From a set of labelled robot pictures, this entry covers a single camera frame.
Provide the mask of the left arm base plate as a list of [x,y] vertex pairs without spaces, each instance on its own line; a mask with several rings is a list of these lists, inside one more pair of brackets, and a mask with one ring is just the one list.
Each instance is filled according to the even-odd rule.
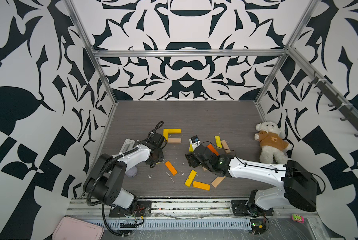
[[151,201],[136,200],[127,209],[124,209],[119,206],[111,207],[109,217],[149,217],[151,215],[151,208]]

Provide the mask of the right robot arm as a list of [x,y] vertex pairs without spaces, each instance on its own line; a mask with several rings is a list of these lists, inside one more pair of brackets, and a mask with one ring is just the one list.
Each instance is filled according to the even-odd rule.
[[261,216],[288,205],[305,212],[316,211],[318,176],[296,161],[289,160],[285,165],[251,162],[228,154],[218,155],[204,145],[185,157],[190,167],[206,168],[218,177],[251,179],[271,185],[267,190],[251,191],[245,204],[248,216]]

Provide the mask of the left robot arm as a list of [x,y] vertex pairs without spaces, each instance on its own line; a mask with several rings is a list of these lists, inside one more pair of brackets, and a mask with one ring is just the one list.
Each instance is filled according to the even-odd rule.
[[137,206],[137,197],[123,188],[126,172],[140,163],[154,168],[163,162],[165,141],[163,135],[152,133],[147,139],[118,155],[100,155],[83,186],[87,193],[86,204],[90,207],[100,204],[119,207],[132,214]]

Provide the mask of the yellow block top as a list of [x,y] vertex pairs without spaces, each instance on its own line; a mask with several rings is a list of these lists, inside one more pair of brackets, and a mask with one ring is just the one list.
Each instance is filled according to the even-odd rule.
[[168,134],[181,134],[181,129],[168,129]]

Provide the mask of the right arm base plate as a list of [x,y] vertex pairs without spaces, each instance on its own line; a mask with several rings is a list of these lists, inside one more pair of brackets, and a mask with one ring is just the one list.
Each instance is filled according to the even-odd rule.
[[232,212],[236,217],[264,217],[273,216],[273,208],[269,210],[263,210],[257,207],[255,204],[249,204],[248,201],[232,200]]

